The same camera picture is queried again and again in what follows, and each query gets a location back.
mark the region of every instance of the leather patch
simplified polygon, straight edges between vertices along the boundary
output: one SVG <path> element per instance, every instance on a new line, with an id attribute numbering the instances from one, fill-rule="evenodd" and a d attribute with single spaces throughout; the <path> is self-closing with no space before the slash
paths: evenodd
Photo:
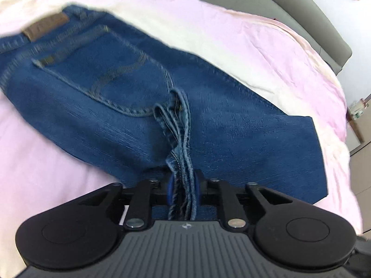
<path id="1" fill-rule="evenodd" d="M 65 13 L 53 14 L 33 23 L 23 33 L 31 42 L 34 42 L 55 28 L 66 24 L 68 21 L 69 17 Z"/>

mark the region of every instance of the pink and white blanket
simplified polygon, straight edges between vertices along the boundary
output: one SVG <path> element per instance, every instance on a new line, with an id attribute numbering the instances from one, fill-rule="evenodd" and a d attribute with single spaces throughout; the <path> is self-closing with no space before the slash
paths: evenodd
<path id="1" fill-rule="evenodd" d="M 306 40 L 277 21 L 200 0 L 0 0 L 0 36 L 18 33 L 69 3 L 109 11 L 171 47 L 204 58 L 286 114 L 311 116 L 329 193 L 316 205 L 362 233 L 349 186 L 344 94 Z M 25 267 L 14 243 L 24 220 L 113 181 L 45 139 L 0 92 L 0 277 L 13 277 Z"/>

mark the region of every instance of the jeans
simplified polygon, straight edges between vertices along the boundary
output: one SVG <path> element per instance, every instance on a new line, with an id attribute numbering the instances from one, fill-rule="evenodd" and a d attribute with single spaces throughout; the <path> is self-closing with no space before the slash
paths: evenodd
<path id="1" fill-rule="evenodd" d="M 310 117 L 286 115 L 200 57 L 108 13 L 63 12 L 69 22 L 35 42 L 0 38 L 1 89 L 59 147 L 128 187 L 169 171 L 190 181 L 197 168 L 308 203 L 327 195 Z M 183 186 L 190 216 L 192 182 Z"/>

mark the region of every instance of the metal screw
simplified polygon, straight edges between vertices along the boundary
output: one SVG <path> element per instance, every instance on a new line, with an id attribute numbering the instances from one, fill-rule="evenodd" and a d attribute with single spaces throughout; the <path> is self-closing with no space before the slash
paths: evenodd
<path id="1" fill-rule="evenodd" d="M 140 228 L 144 226 L 144 221 L 140 218 L 131 218 L 126 222 L 126 225 L 130 228 Z"/>
<path id="2" fill-rule="evenodd" d="M 243 219 L 234 218 L 228 221 L 228 226 L 232 228 L 243 228 L 244 226 L 246 226 L 246 222 Z"/>

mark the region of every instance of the gray headboard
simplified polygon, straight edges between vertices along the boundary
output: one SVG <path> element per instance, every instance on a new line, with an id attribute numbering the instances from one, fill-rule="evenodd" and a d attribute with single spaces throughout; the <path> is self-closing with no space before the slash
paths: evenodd
<path id="1" fill-rule="evenodd" d="M 276 19 L 304 37 L 338 74 L 352 50 L 313 0 L 203 0 L 227 9 Z"/>

